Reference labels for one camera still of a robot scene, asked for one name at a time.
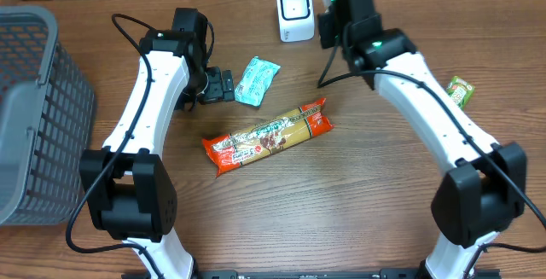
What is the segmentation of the teal tissue packet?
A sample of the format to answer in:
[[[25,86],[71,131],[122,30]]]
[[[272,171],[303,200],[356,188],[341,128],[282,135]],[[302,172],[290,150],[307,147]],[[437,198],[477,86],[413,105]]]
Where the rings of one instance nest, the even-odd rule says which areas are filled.
[[[259,107],[280,68],[273,62],[254,56],[244,70],[241,81],[235,87],[235,100]]]

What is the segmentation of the red spaghetti packet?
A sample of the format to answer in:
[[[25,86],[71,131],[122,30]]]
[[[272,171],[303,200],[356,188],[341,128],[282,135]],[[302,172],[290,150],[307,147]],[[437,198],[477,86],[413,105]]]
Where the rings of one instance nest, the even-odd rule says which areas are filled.
[[[243,130],[202,139],[206,155],[221,175],[320,136],[334,128],[322,114],[325,101],[323,97]]]

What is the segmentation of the green snack carton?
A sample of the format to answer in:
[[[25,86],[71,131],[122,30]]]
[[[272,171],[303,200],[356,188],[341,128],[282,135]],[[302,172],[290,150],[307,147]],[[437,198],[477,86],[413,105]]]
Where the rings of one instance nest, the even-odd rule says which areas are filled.
[[[446,92],[460,109],[464,109],[475,92],[475,86],[458,76],[454,76],[448,83]]]

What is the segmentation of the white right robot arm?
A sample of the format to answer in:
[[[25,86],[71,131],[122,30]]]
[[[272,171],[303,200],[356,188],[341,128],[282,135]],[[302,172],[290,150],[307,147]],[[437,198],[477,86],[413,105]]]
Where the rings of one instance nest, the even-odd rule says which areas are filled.
[[[323,0],[318,17],[323,48],[341,52],[409,122],[442,177],[431,211],[439,228],[433,251],[414,278],[496,278],[477,270],[478,258],[525,208],[527,158],[501,145],[448,96],[424,56],[398,29],[385,29],[373,0]]]

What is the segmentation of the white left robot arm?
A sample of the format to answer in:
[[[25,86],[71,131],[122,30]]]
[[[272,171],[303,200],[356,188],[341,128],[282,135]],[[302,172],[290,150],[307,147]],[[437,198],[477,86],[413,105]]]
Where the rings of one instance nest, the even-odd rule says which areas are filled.
[[[129,248],[144,264],[145,278],[196,278],[195,258],[174,228],[177,191],[162,153],[175,111],[234,100],[232,74],[209,66],[214,31],[197,9],[176,9],[171,28],[150,26],[131,45],[140,55],[136,83],[102,148],[82,153],[79,205],[88,207],[97,230],[116,240],[94,253]]]

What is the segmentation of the white barcode scanner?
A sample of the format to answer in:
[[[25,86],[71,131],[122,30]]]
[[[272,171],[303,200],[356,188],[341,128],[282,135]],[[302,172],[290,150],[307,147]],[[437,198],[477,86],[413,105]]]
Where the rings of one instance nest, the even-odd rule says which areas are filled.
[[[284,43],[310,40],[315,35],[312,0],[276,0],[280,39]]]

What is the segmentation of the grey plastic shopping basket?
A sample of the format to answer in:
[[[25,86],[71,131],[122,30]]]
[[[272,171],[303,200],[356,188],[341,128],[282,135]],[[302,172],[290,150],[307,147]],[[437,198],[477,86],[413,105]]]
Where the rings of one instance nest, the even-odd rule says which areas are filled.
[[[1,8],[1,224],[57,225],[83,196],[95,92],[38,6]]]

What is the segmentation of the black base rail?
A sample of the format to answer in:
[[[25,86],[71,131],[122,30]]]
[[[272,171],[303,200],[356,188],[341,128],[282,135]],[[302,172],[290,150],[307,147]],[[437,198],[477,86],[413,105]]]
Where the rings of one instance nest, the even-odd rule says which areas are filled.
[[[375,271],[332,272],[237,272],[236,270],[204,270],[202,279],[414,279],[412,268],[385,268]]]

